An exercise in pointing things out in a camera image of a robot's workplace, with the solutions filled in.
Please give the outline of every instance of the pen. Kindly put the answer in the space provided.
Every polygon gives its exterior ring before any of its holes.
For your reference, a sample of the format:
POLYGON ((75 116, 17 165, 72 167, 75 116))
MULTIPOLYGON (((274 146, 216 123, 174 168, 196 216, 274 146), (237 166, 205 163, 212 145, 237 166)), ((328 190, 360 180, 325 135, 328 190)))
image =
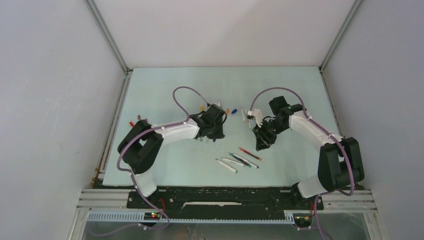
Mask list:
POLYGON ((228 159, 228 158, 225 158, 225 157, 223 157, 223 158, 222 158, 222 160, 224 160, 224 161, 226 161, 226 162, 229 162, 229 163, 232 163, 232 164, 240 165, 240 166, 242 166, 242 167, 244 167, 244 166, 245 166, 242 162, 234 161, 234 160, 231 160, 231 159, 228 159))
POLYGON ((241 159, 241 158, 239 158, 239 157, 234 156, 234 154, 233 154, 233 153, 229 152, 229 155, 230 155, 231 157, 233 157, 233 158, 235 158, 235 159, 239 160, 240 162, 242 162, 244 165, 248 166, 249 168, 251 168, 251 167, 252 167, 249 163, 247 163, 247 162, 246 162, 246 161, 244 161, 243 159, 241 159))
POLYGON ((231 166, 229 166, 228 164, 224 163, 223 161, 219 160, 218 158, 216 158, 216 161, 221 164, 222 166, 226 167, 227 169, 229 169, 231 172, 233 173, 237 173, 237 170, 231 166))
POLYGON ((241 116, 243 117, 243 122, 246 122, 245 113, 243 112, 243 108, 240 107, 241 116))
POLYGON ((253 163, 251 163, 250 161, 248 161, 246 158, 244 158, 244 157, 242 157, 242 156, 239 156, 239 155, 237 155, 237 154, 235 154, 235 153, 233 153, 234 154, 234 157, 238 157, 238 158, 240 158, 240 159, 242 159, 243 161, 245 161, 246 163, 248 163, 248 164, 250 164, 250 165, 252 165, 253 167, 255 167, 255 168, 259 168, 259 166, 257 166, 257 165, 255 165, 255 164, 253 164, 253 163))
POLYGON ((251 157, 253 157, 253 158, 257 159, 257 160, 262 161, 262 158, 261 157, 258 157, 256 155, 253 155, 252 153, 248 152, 247 150, 245 150, 245 149, 243 149, 241 147, 238 147, 238 149, 240 149, 240 151, 242 151, 243 153, 245 153, 245 154, 247 154, 247 155, 249 155, 249 156, 251 156, 251 157))

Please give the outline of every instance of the red marker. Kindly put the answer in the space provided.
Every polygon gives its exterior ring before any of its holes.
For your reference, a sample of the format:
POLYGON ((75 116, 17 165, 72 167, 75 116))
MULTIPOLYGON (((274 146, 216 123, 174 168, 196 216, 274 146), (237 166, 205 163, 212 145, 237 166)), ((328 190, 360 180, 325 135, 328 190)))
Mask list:
POLYGON ((254 158, 255 158, 255 159, 257 159, 257 160, 262 161, 262 158, 261 158, 261 157, 258 157, 258 156, 256 156, 256 155, 253 155, 252 153, 250 153, 250 152, 248 152, 248 151, 244 150, 243 148, 238 147, 238 149, 240 149, 240 151, 242 151, 243 153, 245 153, 245 154, 247 154, 247 155, 249 155, 249 156, 251 156, 251 157, 254 157, 254 158))

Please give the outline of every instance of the white wall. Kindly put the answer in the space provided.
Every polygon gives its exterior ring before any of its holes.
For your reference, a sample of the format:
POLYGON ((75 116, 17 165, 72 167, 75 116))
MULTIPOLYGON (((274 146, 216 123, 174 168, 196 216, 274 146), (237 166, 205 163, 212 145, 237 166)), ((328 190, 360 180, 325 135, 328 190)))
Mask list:
POLYGON ((366 0, 325 78, 388 238, 422 239, 424 1, 366 0))
POLYGON ((65 239, 123 73, 83 0, 0 2, 1 239, 65 239))
POLYGON ((319 66, 354 0, 96 0, 129 67, 319 66))

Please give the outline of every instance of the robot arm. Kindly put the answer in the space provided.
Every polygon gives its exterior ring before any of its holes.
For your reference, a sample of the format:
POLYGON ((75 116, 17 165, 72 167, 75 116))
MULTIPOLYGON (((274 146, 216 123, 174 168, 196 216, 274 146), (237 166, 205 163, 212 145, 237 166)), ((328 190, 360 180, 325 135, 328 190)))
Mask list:
MULTIPOLYGON (((259 109, 247 113, 247 117, 255 119, 257 123, 253 128, 257 151, 269 148, 275 143, 278 134, 290 128, 305 137, 319 152, 317 174, 294 184, 292 188, 295 193, 303 198, 309 198, 350 184, 346 162, 339 161, 339 156, 343 155, 338 146, 325 132, 309 121, 310 117, 304 115, 302 105, 289 105, 283 96, 279 96, 271 100, 269 106, 275 117, 268 121, 262 117, 259 109)), ((347 153, 354 182, 363 180, 364 168, 358 141, 353 137, 343 138, 337 134, 332 136, 340 142, 347 153)))
MULTIPOLYGON (((123 161, 128 164, 135 175, 135 181, 144 196, 150 196, 156 191, 151 167, 153 166, 161 146, 183 139, 197 139, 207 137, 215 141, 223 139, 223 116, 225 111, 216 104, 208 106, 207 111, 190 115, 187 122, 181 125, 162 127, 142 136, 132 144, 123 155, 123 161)), ((129 131, 118 146, 121 153, 125 146, 140 133, 151 129, 151 124, 145 120, 139 120, 129 131)))

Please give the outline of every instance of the light blue table surface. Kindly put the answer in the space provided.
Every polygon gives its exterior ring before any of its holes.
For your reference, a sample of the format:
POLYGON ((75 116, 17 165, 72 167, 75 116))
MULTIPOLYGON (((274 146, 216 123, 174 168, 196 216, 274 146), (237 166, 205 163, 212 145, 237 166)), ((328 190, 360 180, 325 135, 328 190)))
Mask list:
MULTIPOLYGON (((132 73, 128 92, 120 115, 112 151, 108 158, 103 184, 105 186, 132 185, 130 176, 116 168, 117 148, 130 131, 129 121, 137 115, 149 123, 165 124, 180 121, 185 114, 172 98, 178 86, 189 86, 199 91, 210 103, 220 102, 230 112, 223 130, 224 139, 199 141, 185 139, 163 146, 153 165, 158 186, 291 186, 317 173, 318 152, 297 132, 290 129, 278 135, 269 149, 255 151, 255 135, 243 122, 240 107, 249 108, 254 97, 270 87, 286 87, 296 91, 304 100, 312 117, 329 131, 337 132, 336 122, 327 98, 320 72, 315 66, 285 67, 170 67, 136 68, 132 73), (237 147, 262 157, 262 161, 240 152, 237 147), (252 160, 259 169, 231 165, 232 173, 215 158, 237 153, 252 160)), ((289 104, 299 103, 289 92, 272 90, 262 94, 254 108, 264 116, 272 115, 268 102, 285 96, 289 104)), ((206 104, 188 89, 177 91, 176 98, 190 114, 200 112, 206 104)), ((123 161, 123 167, 129 167, 123 161)))

